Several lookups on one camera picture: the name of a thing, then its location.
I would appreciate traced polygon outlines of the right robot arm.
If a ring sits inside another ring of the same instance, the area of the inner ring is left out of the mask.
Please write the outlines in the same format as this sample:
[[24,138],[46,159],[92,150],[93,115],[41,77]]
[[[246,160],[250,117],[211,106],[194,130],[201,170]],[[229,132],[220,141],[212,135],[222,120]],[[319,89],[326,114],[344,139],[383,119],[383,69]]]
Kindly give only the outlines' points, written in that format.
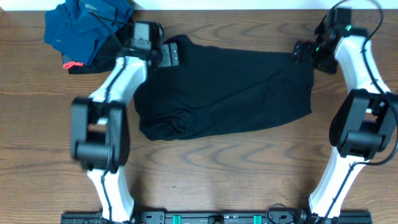
[[296,223],[370,223],[364,212],[342,212],[341,206],[366,166],[381,166],[374,156],[385,150],[397,128],[397,95],[382,80],[373,58],[371,35],[352,26],[332,28],[315,42],[298,41],[293,60],[335,73],[341,67],[348,95],[329,129],[331,155],[319,184],[308,198],[308,210]]

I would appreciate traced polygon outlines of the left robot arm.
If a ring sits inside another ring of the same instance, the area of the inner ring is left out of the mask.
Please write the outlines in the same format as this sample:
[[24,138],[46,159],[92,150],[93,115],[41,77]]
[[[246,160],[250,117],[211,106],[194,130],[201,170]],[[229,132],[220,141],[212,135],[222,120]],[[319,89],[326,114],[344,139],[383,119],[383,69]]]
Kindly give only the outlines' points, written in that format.
[[129,193],[125,165],[130,152],[127,107],[152,65],[129,49],[116,59],[104,83],[87,98],[71,105],[70,148],[95,186],[102,204],[98,215],[64,218],[76,223],[137,223]]

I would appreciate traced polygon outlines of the black t-shirt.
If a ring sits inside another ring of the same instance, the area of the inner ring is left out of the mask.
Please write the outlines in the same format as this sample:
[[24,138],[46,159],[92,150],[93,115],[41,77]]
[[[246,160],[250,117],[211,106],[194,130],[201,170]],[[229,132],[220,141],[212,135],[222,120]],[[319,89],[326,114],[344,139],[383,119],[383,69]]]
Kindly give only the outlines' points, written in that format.
[[170,38],[178,65],[150,72],[134,94],[151,141],[189,140],[281,126],[311,113],[313,68],[288,53],[222,49]]

